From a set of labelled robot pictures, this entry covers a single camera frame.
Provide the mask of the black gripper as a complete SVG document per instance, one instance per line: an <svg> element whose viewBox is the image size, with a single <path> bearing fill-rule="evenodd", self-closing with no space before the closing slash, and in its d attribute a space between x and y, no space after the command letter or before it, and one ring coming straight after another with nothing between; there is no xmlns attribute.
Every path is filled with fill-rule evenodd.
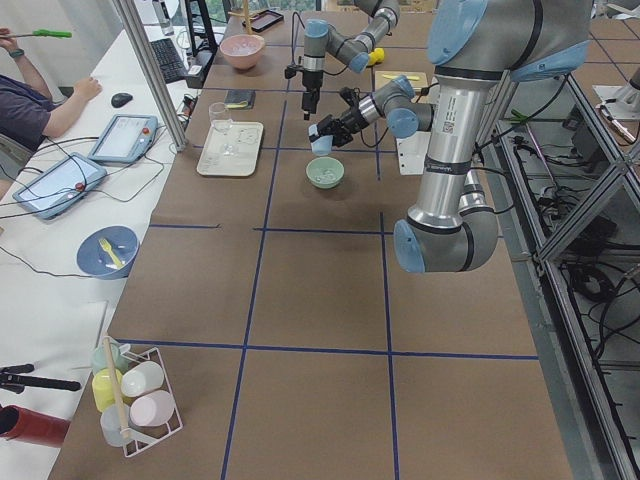
<svg viewBox="0 0 640 480"><path fill-rule="evenodd" d="M321 73L304 72L302 74L302 85L305 88L302 97L303 118L304 120L309 120L310 113L317 111L321 92Z"/></svg>
<svg viewBox="0 0 640 480"><path fill-rule="evenodd" d="M332 136L332 146L342 147L353 141L353 135L361 132L368 126L358 106L351 106L339 117L327 115L316 125L317 136Z"/></svg>

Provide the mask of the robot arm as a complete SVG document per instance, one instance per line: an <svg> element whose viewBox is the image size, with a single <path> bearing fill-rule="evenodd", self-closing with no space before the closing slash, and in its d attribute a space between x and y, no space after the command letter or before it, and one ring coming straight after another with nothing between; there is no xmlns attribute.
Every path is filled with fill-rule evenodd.
<svg viewBox="0 0 640 480"><path fill-rule="evenodd" d="M353 101L341 116L310 127L319 155L378 119L399 139L429 133L418 199L394 227L404 270L470 271L490 259L497 219L471 169L488 93L503 76L527 82L579 67L592 11L589 1L444 1L427 41L439 89L435 106L416 103L410 82L400 76Z"/></svg>
<svg viewBox="0 0 640 480"><path fill-rule="evenodd" d="M355 1L355 5L372 18L368 26L355 36L343 35L322 19L307 21L303 55L300 62L292 64L289 69L292 75L302 74L304 92L301 108L305 120L317 112L326 55L334 57L349 70L361 73L377 44L398 24L401 10L397 1Z"/></svg>

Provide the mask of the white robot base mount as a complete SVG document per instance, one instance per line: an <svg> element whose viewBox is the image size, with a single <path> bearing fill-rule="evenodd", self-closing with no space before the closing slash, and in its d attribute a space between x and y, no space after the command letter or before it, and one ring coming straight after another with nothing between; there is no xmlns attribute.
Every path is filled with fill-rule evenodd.
<svg viewBox="0 0 640 480"><path fill-rule="evenodd" d="M421 175L431 139L430 132L416 131L405 139L396 139L399 173L403 176Z"/></svg>

